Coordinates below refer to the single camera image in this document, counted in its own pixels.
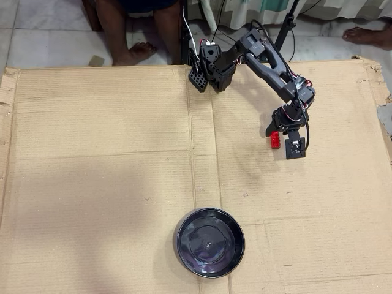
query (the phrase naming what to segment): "red lego brick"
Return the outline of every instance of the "red lego brick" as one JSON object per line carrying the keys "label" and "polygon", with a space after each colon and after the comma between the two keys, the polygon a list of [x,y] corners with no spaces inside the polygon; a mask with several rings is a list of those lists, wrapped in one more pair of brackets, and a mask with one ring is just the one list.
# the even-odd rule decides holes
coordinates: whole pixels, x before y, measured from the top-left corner
{"label": "red lego brick", "polygon": [[270,138],[271,138],[271,148],[279,149],[281,147],[281,139],[279,138],[279,132],[272,132]]}

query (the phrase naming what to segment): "black bowl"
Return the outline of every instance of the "black bowl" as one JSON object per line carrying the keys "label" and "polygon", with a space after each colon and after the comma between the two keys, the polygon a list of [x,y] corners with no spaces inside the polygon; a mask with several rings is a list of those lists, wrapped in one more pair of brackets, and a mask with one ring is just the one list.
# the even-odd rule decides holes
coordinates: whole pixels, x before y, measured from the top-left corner
{"label": "black bowl", "polygon": [[241,227],[217,208],[187,214],[175,231],[176,254],[184,266],[202,277],[223,277],[240,263],[245,250]]}

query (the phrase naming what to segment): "striped curtain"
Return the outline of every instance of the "striped curtain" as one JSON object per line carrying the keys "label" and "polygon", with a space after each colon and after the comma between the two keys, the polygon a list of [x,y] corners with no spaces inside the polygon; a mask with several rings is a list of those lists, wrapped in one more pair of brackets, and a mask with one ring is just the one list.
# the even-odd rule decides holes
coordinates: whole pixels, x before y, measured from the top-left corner
{"label": "striped curtain", "polygon": [[[200,0],[189,0],[190,19],[202,17],[199,2]],[[293,2],[294,0],[226,0],[220,23],[232,29],[239,29],[253,19],[264,24],[282,23],[286,11],[290,10]],[[296,16],[311,8],[316,2],[318,0],[300,0]],[[215,18],[221,4],[222,0],[210,0]],[[321,0],[306,12],[306,15],[323,20],[333,20],[337,17],[376,20],[380,17],[392,17],[392,0]]]}

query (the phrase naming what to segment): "shorts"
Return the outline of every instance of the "shorts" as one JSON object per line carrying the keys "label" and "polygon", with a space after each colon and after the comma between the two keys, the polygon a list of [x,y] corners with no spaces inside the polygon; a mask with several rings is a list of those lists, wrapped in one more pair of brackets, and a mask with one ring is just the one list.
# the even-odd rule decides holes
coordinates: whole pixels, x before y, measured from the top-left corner
{"label": "shorts", "polygon": [[172,6],[177,0],[118,0],[127,13],[146,13]]}

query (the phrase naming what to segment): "robotic arm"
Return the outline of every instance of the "robotic arm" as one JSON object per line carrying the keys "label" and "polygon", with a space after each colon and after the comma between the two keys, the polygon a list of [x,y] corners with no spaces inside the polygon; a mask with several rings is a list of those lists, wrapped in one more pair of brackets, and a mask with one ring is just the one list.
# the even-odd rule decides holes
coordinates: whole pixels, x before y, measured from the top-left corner
{"label": "robotic arm", "polygon": [[[310,81],[291,71],[268,35],[263,36],[259,31],[262,29],[252,29],[226,52],[209,42],[200,47],[198,57],[192,51],[189,80],[200,92],[204,92],[207,83],[216,91],[224,91],[232,82],[237,58],[242,57],[243,62],[286,103],[273,112],[272,122],[265,135],[270,137],[273,132],[288,135],[285,141],[286,158],[305,157],[307,144],[298,130],[307,125],[307,109],[314,101],[315,91]],[[260,59],[266,60],[270,67],[260,63]]]}

